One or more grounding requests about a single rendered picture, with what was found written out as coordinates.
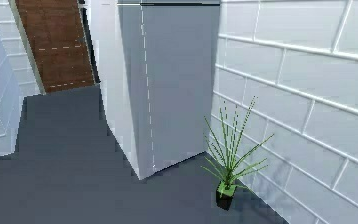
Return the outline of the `grey fridge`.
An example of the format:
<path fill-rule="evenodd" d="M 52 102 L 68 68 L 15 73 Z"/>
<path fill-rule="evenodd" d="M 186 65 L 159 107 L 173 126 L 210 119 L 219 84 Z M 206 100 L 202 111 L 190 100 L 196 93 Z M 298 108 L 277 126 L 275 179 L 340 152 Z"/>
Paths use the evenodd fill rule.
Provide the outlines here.
<path fill-rule="evenodd" d="M 205 151 L 221 0 L 90 0 L 105 119 L 139 179 Z"/>

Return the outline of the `green house plant black pot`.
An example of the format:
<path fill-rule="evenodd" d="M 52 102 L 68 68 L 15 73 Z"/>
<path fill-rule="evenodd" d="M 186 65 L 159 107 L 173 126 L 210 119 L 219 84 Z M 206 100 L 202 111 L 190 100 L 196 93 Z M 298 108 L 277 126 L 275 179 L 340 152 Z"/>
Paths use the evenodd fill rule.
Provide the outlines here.
<path fill-rule="evenodd" d="M 243 176 L 256 173 L 266 168 L 266 165 L 261 166 L 261 164 L 266 161 L 266 158 L 264 158 L 259 162 L 250 164 L 241 171 L 238 171 L 239 166 L 245 159 L 251 156 L 273 137 L 273 134 L 269 135 L 262 142 L 257 143 L 253 148 L 248 150 L 243 156 L 238 156 L 238 149 L 242 143 L 246 125 L 255 106 L 255 100 L 256 96 L 252 98 L 242 122 L 238 121 L 239 114 L 237 111 L 234 111 L 232 125 L 226 123 L 228 119 L 227 108 L 224 107 L 219 109 L 222 140 L 219 140 L 216 137 L 216 133 L 213 131 L 210 122 L 205 120 L 209 132 L 214 139 L 213 142 L 210 142 L 208 138 L 205 138 L 207 148 L 211 153 L 212 158 L 212 160 L 206 158 L 206 161 L 213 167 L 213 170 L 205 166 L 203 166 L 203 169 L 219 180 L 219 184 L 216 188 L 216 205 L 226 211 L 231 207 L 237 188 L 251 191 L 249 187 L 237 184 L 236 181 Z"/>

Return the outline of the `brown wooden cupboard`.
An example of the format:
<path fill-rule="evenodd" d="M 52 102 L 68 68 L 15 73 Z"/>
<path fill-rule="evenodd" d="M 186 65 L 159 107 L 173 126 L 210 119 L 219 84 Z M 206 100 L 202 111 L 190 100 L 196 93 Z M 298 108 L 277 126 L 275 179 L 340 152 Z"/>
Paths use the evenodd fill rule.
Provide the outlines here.
<path fill-rule="evenodd" d="M 46 93 L 94 85 L 78 0 L 10 0 Z"/>

